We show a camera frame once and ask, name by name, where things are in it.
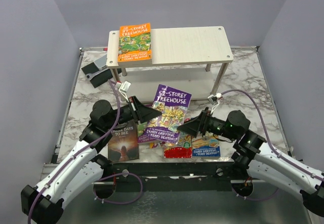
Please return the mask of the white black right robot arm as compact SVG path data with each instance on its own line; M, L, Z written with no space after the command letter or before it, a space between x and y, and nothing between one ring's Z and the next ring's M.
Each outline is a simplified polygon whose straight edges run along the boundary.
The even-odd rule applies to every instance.
M236 178L249 175L266 181L294 195L312 213L323 216L323 172L270 146L265 138L249 129L250 123L240 110L231 111L224 121L205 109L177 129L192 137L209 132L234 141L231 158Z

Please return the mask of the roald dahl charlie book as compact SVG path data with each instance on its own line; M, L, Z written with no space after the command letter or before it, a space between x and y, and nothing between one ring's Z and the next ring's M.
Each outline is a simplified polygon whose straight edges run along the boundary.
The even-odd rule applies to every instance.
M165 147L166 143L164 141L152 141L149 143L149 148L160 148L160 147Z

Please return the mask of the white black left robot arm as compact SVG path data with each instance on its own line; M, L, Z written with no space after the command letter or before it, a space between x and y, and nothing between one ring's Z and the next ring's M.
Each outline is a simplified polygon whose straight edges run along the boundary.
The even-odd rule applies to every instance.
M36 186L27 185L21 192L22 211L28 220L36 223L56 223L63 213L61 198L68 184L85 164L99 157L101 150L112 138L118 124L136 121L146 123L161 116L159 110L142 104L132 96L125 106L113 109L109 101L99 100L92 108L90 121L69 155Z

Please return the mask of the red treehouse book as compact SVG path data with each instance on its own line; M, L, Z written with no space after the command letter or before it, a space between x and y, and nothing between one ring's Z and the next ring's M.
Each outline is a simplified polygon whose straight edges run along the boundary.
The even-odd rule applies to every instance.
M165 143L164 157L167 159L189 159L192 157L192 137L181 133L177 143Z

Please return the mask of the purple treehouse book front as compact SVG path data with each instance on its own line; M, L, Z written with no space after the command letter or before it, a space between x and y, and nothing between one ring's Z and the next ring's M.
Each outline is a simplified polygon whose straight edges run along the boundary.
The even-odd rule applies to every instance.
M161 115L150 120L144 135L153 140L176 144L180 132L177 128L184 123L192 95L166 85L159 85L152 108Z

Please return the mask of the purple treehouse book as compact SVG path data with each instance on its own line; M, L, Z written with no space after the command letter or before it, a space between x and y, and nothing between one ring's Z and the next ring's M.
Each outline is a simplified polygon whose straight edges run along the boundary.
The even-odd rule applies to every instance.
M144 135L153 140L176 144L180 132L177 128L184 123L192 95L166 85L159 85L152 108L161 115L150 120Z
M137 137L139 144L151 143L151 139L145 134L147 123L137 125Z

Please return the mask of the orange 39-storey treehouse book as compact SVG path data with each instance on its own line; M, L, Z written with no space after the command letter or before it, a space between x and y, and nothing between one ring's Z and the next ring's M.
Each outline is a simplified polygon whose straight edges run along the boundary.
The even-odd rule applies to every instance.
M117 62L119 65L152 63L150 23L120 27Z

